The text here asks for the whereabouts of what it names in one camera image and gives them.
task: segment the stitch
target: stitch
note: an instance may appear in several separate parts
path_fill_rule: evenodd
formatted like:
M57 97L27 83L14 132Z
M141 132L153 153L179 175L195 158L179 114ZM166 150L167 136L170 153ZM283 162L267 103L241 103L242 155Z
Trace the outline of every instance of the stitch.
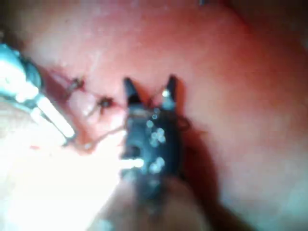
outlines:
M85 85L84 77L74 78L70 83L70 85L65 89L63 98L67 100L72 95L73 91L83 88L84 85Z
M107 97L107 96L103 96L103 97L101 97L97 101L97 103L94 106L94 108L89 112L89 114L87 114L86 117L92 116L96 112L97 109L100 109L100 114L102 115L105 108L110 108L114 104L115 104L115 102L114 102L113 98Z

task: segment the metal instrument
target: metal instrument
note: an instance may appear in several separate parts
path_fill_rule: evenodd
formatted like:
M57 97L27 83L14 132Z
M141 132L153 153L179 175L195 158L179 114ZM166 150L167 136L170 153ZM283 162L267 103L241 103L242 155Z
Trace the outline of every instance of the metal instrument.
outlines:
M75 138L76 130L43 90L42 77L33 63L0 44L0 99L28 112L34 121L50 128L46 136L66 145Z
M183 145L176 115L177 79L170 76L159 107L147 108L130 78L124 79L129 115L123 160L134 161L122 176L135 179L137 200L159 209L165 177L178 176Z

